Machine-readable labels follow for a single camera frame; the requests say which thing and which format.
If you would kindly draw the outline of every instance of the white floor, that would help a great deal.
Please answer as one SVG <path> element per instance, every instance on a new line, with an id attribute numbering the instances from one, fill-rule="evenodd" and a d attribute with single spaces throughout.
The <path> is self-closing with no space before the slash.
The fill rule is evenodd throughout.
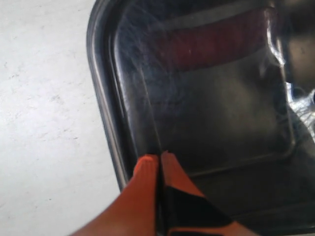
<path id="1" fill-rule="evenodd" d="M 94 0 L 0 0 L 0 235 L 64 236 L 117 195 L 86 58 Z"/>

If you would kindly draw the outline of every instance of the black plastic container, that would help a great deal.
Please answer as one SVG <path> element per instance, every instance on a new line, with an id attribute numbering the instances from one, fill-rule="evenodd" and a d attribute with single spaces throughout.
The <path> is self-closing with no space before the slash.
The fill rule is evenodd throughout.
<path id="1" fill-rule="evenodd" d="M 314 13 L 311 0 L 98 0 L 88 58 L 120 188 L 139 156 L 169 150 L 254 231 L 315 232 Z"/>

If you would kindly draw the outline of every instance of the gray surface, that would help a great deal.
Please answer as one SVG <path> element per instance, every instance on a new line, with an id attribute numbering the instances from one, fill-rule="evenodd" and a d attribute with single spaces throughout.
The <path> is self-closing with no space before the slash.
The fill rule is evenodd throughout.
<path id="1" fill-rule="evenodd" d="M 94 0 L 0 0 L 0 235 L 66 235 L 119 190 L 86 59 Z"/>

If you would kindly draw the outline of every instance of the concrete floor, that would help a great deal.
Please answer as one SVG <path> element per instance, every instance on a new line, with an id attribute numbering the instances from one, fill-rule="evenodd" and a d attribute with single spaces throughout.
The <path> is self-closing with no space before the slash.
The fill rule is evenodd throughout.
<path id="1" fill-rule="evenodd" d="M 118 195 L 86 58 L 94 0 L 0 0 L 0 235 L 64 236 Z"/>

